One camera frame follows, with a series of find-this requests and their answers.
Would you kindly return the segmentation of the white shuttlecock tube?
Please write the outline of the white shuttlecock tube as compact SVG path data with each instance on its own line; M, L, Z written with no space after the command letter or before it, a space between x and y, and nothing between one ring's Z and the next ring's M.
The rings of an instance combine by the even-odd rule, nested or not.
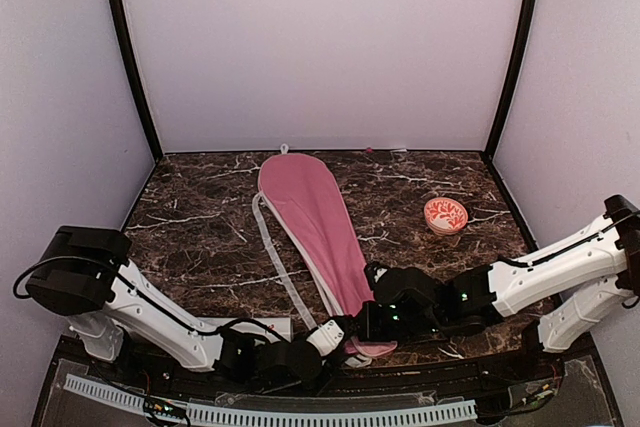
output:
M211 330L233 321L225 317L198 317L200 330ZM287 341L293 337L293 324L289 317L257 318L254 322L242 321L232 326L233 329L244 333L255 333L267 337L270 341L277 341L279 334Z

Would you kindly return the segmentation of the pink racket cover bag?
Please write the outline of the pink racket cover bag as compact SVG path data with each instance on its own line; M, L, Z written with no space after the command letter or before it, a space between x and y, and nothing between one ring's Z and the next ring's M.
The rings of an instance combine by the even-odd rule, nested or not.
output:
M280 152L260 167L252 211L264 248L295 309L309 330L319 325L290 279L260 210L264 204L302 256L331 317L356 315L373 299L365 259L334 175L321 160Z

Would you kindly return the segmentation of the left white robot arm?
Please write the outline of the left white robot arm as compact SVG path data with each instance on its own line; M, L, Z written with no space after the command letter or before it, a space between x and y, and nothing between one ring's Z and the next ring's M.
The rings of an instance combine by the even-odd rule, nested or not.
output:
M130 246L118 230L62 226L12 287L15 298L65 317L86 352L120 383L141 374L140 359L125 348L130 335L155 344L187 370L277 385L315 381L344 339L333 320L298 340L255 319L200 320L144 277L128 256Z

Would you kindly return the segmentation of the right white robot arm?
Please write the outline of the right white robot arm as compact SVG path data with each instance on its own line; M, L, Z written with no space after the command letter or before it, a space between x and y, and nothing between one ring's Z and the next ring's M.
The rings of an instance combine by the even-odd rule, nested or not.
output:
M639 295L639 209L622 195L577 233L517 259L500 257L440 282L418 268L377 262L364 269L373 300L356 316L362 342L426 334L472 336L532 304L570 291L568 300L535 321L534 342L516 352L510 371L534 379L549 354L573 342L616 307Z

